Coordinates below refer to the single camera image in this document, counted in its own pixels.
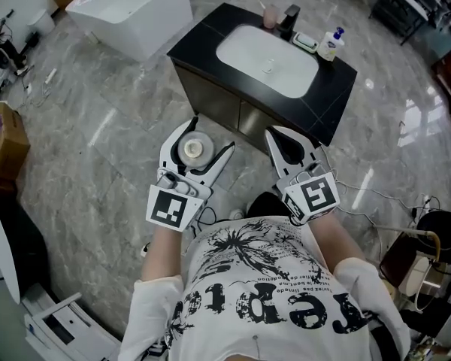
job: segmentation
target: bathroom vanity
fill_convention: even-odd
[[[326,62],[262,28],[262,17],[222,4],[168,53],[189,102],[266,152],[265,128],[285,126],[329,145],[357,71]]]

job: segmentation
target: bathtub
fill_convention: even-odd
[[[189,0],[73,0],[65,10],[89,37],[139,62],[192,21]]]

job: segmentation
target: cabinet door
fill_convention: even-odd
[[[250,103],[241,100],[239,132],[244,134],[248,141],[263,153],[268,153],[264,131],[269,126],[280,126],[280,123]]]
[[[175,69],[195,112],[229,129],[238,129],[240,110],[238,96],[185,68],[175,65]]]

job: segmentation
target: tiled floor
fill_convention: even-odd
[[[336,26],[346,29],[342,58],[359,73],[326,148],[338,179],[408,205],[431,194],[451,209],[451,120],[413,43],[400,47],[388,29],[368,19],[374,0],[262,1],[281,11],[299,5],[296,29],[316,39]],[[258,0],[191,0],[195,23],[222,2],[261,13]],[[35,67],[24,81],[32,83],[32,98],[26,99],[19,81],[4,95],[23,115],[32,144],[18,180],[20,201],[47,242],[53,288],[61,298],[81,291],[84,305],[119,335],[140,271],[139,249],[153,231],[144,213],[160,145],[192,116],[165,56],[188,29],[138,64],[89,43],[63,16],[29,57]],[[42,82],[53,68],[58,71],[43,100]],[[206,118],[200,124],[217,144],[238,143],[210,202],[218,218],[226,217],[270,188],[274,172],[264,154]],[[348,189],[341,207],[377,223],[410,221],[398,202],[371,192]],[[368,256],[377,258],[380,245],[368,221],[336,212]],[[386,246],[390,237],[380,236]]]

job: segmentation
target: soap dish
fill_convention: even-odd
[[[292,39],[292,43],[306,50],[309,53],[315,53],[319,43],[304,33],[297,32]]]

